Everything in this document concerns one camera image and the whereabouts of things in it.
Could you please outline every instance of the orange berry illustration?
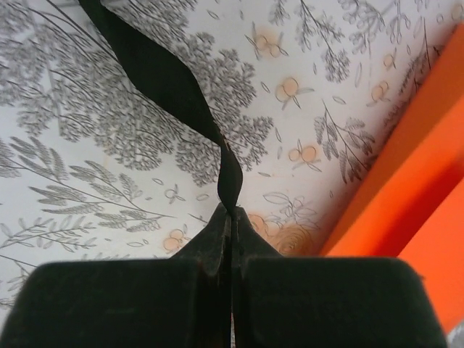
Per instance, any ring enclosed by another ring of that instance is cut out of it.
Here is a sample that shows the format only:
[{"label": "orange berry illustration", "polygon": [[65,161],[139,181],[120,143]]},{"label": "orange berry illustration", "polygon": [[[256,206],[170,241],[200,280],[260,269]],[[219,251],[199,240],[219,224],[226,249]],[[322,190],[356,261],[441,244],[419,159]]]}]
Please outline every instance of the orange berry illustration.
[{"label": "orange berry illustration", "polygon": [[382,88],[382,91],[384,94],[389,90],[389,84],[386,81],[382,81],[379,83],[380,88]]},{"label": "orange berry illustration", "polygon": [[464,15],[464,6],[462,4],[456,4],[451,10],[451,18],[453,20],[461,20]]},{"label": "orange berry illustration", "polygon": [[298,82],[294,78],[286,78],[283,83],[283,90],[287,96],[295,96],[298,92]]},{"label": "orange berry illustration", "polygon": [[387,54],[384,58],[384,66],[389,69],[390,67],[392,67],[392,65],[394,64],[394,58],[393,58],[393,55],[391,54]]},{"label": "orange berry illustration", "polygon": [[283,85],[277,86],[277,88],[275,89],[275,97],[280,102],[286,102],[290,98],[285,92],[285,90],[283,89]]},{"label": "orange berry illustration", "polygon": [[253,229],[256,231],[256,232],[265,232],[265,230],[267,229],[267,226],[266,226],[266,222],[264,221],[264,219],[258,215],[248,215],[248,218],[250,220],[250,222],[252,223],[252,226],[253,226]]},{"label": "orange berry illustration", "polygon": [[316,149],[314,146],[306,146],[302,152],[302,159],[306,163],[311,163],[316,158]]},{"label": "orange berry illustration", "polygon": [[170,252],[173,252],[181,247],[181,241],[175,238],[166,238],[163,242],[163,247]]},{"label": "orange berry illustration", "polygon": [[297,160],[299,160],[301,158],[302,154],[299,152],[298,149],[293,149],[289,152],[289,159],[292,161],[292,162],[296,162]]},{"label": "orange berry illustration", "polygon": [[180,241],[183,238],[183,231],[181,231],[181,230],[172,230],[169,233],[169,237],[177,239],[177,240]]},{"label": "orange berry illustration", "polygon": [[274,43],[269,45],[269,52],[270,52],[270,55],[273,56],[274,58],[277,58],[278,56],[281,55],[281,49],[279,48],[279,46],[277,46]]},{"label": "orange berry illustration", "polygon": [[277,223],[274,223],[272,221],[268,221],[266,224],[268,225],[268,236],[269,237],[276,236],[281,229],[281,227]]},{"label": "orange berry illustration", "polygon": [[377,102],[378,100],[380,100],[380,98],[383,95],[384,95],[384,90],[382,89],[382,87],[376,86],[372,88],[372,93],[370,94],[370,96],[372,96],[373,101]]},{"label": "orange berry illustration", "polygon": [[263,35],[256,37],[254,43],[256,44],[256,48],[260,51],[264,51],[268,47],[268,40]]}]

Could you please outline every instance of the orange object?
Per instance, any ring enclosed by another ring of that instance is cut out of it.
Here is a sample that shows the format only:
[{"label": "orange object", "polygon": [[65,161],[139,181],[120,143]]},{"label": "orange object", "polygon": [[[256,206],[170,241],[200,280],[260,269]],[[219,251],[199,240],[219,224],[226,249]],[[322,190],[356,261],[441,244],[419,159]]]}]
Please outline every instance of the orange object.
[{"label": "orange object", "polygon": [[321,250],[397,256],[464,175],[464,25]]},{"label": "orange object", "polygon": [[464,180],[461,180],[399,254],[423,277],[446,332],[464,314],[463,208]]}]

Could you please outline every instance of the leaf illustration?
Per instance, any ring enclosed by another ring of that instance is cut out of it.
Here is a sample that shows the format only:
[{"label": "leaf illustration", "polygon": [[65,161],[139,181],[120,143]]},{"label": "leaf illustration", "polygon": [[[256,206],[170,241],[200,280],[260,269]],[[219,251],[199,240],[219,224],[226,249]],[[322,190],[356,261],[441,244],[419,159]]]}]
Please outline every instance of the leaf illustration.
[{"label": "leaf illustration", "polygon": [[345,128],[354,131],[356,129],[364,128],[365,123],[361,120],[357,120],[355,118],[348,117],[347,122],[345,123]]},{"label": "leaf illustration", "polygon": [[46,165],[51,164],[51,157],[49,150],[43,145],[37,138],[31,137],[30,140],[36,145],[38,150],[38,156],[42,162]]},{"label": "leaf illustration", "polygon": [[143,220],[146,218],[146,213],[140,210],[121,210],[120,213],[136,220]]},{"label": "leaf illustration", "polygon": [[103,213],[103,212],[96,212],[95,216],[101,219],[110,220],[110,221],[126,221],[127,220],[127,218],[124,215],[108,214],[108,213]]},{"label": "leaf illustration", "polygon": [[16,142],[16,144],[10,144],[13,149],[31,160],[37,157],[36,148],[34,146],[30,145],[26,141],[16,138],[15,136],[12,137],[12,140]]},{"label": "leaf illustration", "polygon": [[376,142],[375,138],[372,135],[370,135],[368,132],[366,132],[365,130],[360,131],[360,137],[363,140],[369,140],[369,141],[372,141],[373,143]]},{"label": "leaf illustration", "polygon": [[43,209],[44,212],[50,212],[51,214],[91,214],[93,212],[99,212],[102,208],[98,203],[85,203],[81,205],[76,205],[74,207],[64,208],[64,209]]},{"label": "leaf illustration", "polygon": [[138,186],[136,185],[136,182],[127,176],[126,174],[120,174],[119,175],[119,180],[121,184],[123,185],[123,188],[125,190],[125,194],[128,194],[131,199],[136,198],[136,195],[138,194]]},{"label": "leaf illustration", "polygon": [[0,223],[0,229],[1,229],[1,232],[3,232],[3,234],[9,238],[13,237],[13,232],[11,232],[11,230],[8,228],[7,225],[5,225],[4,223]]},{"label": "leaf illustration", "polygon": [[162,182],[161,179],[157,179],[157,178],[153,178],[152,179],[155,183],[157,183],[158,185],[164,185],[165,183]]},{"label": "leaf illustration", "polygon": [[330,146],[330,150],[332,151],[332,154],[336,157],[336,158],[339,158],[339,152],[338,150],[336,149],[336,146],[335,146],[335,143],[329,139],[328,140],[328,144]]},{"label": "leaf illustration", "polygon": [[414,25],[414,30],[413,30],[413,37],[416,38],[417,35],[419,35],[422,31],[423,25],[422,25],[423,17],[420,16],[417,20],[417,22]]},{"label": "leaf illustration", "polygon": [[72,228],[79,228],[80,224],[84,221],[86,217],[85,216],[80,216],[72,225]]},{"label": "leaf illustration", "polygon": [[201,202],[201,201],[204,201],[206,199],[208,199],[210,197],[210,195],[208,194],[200,194],[199,196],[196,197],[196,200]]},{"label": "leaf illustration", "polygon": [[356,76],[355,76],[355,87],[356,88],[359,87],[362,76],[363,76],[363,64],[360,62],[356,68]]},{"label": "leaf illustration", "polygon": [[342,98],[340,98],[339,96],[332,96],[332,99],[333,99],[335,102],[339,103],[339,104],[342,104],[342,105],[345,105],[345,104],[346,104],[346,102],[345,102]]},{"label": "leaf illustration", "polygon": [[91,183],[90,186],[104,198],[111,199],[115,202],[118,202],[121,199],[121,194],[113,186],[101,185],[99,183]]},{"label": "leaf illustration", "polygon": [[156,220],[145,220],[138,225],[132,226],[127,229],[128,232],[142,232],[142,231],[155,231],[161,227]]},{"label": "leaf illustration", "polygon": [[108,228],[126,228],[127,223],[125,221],[103,221],[99,223],[100,226],[102,227],[108,227]]},{"label": "leaf illustration", "polygon": [[214,20],[219,20],[219,16],[217,14],[215,14],[213,11],[210,11],[210,10],[206,10],[208,12],[208,14],[211,16],[212,19]]},{"label": "leaf illustration", "polygon": [[337,135],[335,125],[333,123],[327,123],[327,133],[334,140],[337,141],[339,136]]},{"label": "leaf illustration", "polygon": [[64,250],[66,250],[67,252],[74,252],[74,250],[72,250],[71,248],[69,248],[68,245],[66,244],[63,244],[63,243],[60,243],[61,246],[63,247]]},{"label": "leaf illustration", "polygon": [[277,140],[278,140],[279,143],[282,142],[281,134],[278,132],[278,129],[277,129],[277,128],[275,129],[275,137],[277,138]]},{"label": "leaf illustration", "polygon": [[269,87],[267,87],[266,84],[265,84],[264,82],[261,82],[261,87],[262,87],[262,89],[264,89],[266,92],[270,93]]},{"label": "leaf illustration", "polygon": [[24,157],[24,156],[18,156],[18,158],[26,165],[28,166],[33,172],[42,175],[45,178],[50,178],[52,177],[53,173],[50,171],[48,168],[41,167],[40,165],[37,165],[36,163],[32,162],[30,159]]},{"label": "leaf illustration", "polygon": [[49,185],[47,189],[52,190],[53,192],[51,194],[56,198],[69,199],[77,202],[84,202],[86,200],[86,196],[73,188]]},{"label": "leaf illustration", "polygon": [[354,148],[356,148],[356,149],[361,148],[361,144],[360,144],[359,140],[357,139],[357,137],[354,134],[348,133],[345,136],[345,140],[347,141],[348,144],[350,144]]},{"label": "leaf illustration", "polygon": [[67,180],[69,177],[65,169],[65,163],[61,156],[53,149],[50,149],[51,156],[53,157],[54,174],[58,180]]},{"label": "leaf illustration", "polygon": [[270,192],[265,194],[264,199],[273,204],[288,204],[290,203],[290,199],[287,195],[282,194],[281,192]]},{"label": "leaf illustration", "polygon": [[87,165],[95,169],[97,173],[100,174],[100,178],[108,184],[115,183],[117,181],[116,177],[102,165],[95,163],[93,161],[86,161]]},{"label": "leaf illustration", "polygon": [[68,228],[68,226],[70,225],[70,222],[71,222],[72,218],[73,218],[72,215],[68,215],[68,216],[59,224],[59,229],[60,229],[60,230],[64,230],[64,229]]},{"label": "leaf illustration", "polygon": [[323,133],[326,130],[326,122],[322,117],[317,117],[314,119],[314,129],[316,132],[316,139],[318,144],[322,143]]},{"label": "leaf illustration", "polygon": [[79,167],[78,165],[71,165],[70,168],[75,171],[74,173],[71,173],[71,176],[77,179],[88,183],[93,183],[96,179],[96,173],[92,169]]},{"label": "leaf illustration", "polygon": [[127,243],[127,245],[133,248],[141,248],[144,246],[143,243],[140,243],[138,241],[132,241],[131,243]]},{"label": "leaf illustration", "polygon": [[322,150],[324,152],[324,155],[327,157],[327,160],[330,161],[332,159],[332,156],[331,156],[331,146],[328,143],[328,141],[324,141],[322,143]]}]

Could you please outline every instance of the floral wallpaper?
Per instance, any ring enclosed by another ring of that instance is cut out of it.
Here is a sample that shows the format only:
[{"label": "floral wallpaper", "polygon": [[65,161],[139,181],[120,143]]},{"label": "floral wallpaper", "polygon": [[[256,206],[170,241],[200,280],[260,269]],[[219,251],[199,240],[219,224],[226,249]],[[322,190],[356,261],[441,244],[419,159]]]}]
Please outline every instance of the floral wallpaper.
[{"label": "floral wallpaper", "polygon": [[[239,204],[286,255],[319,250],[464,18],[457,0],[103,2],[192,70]],[[41,263],[169,257],[219,202],[218,148],[133,87],[77,1],[0,3],[0,121],[0,325]]]}]

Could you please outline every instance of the black fabric strap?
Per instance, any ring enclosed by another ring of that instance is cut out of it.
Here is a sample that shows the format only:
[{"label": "black fabric strap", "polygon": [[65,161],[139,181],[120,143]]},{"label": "black fabric strap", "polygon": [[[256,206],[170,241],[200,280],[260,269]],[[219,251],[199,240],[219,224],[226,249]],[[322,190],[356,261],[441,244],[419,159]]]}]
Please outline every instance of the black fabric strap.
[{"label": "black fabric strap", "polygon": [[100,0],[79,2],[112,47],[134,86],[166,112],[219,145],[217,192],[234,217],[243,173],[190,69],[167,49],[109,11]]}]

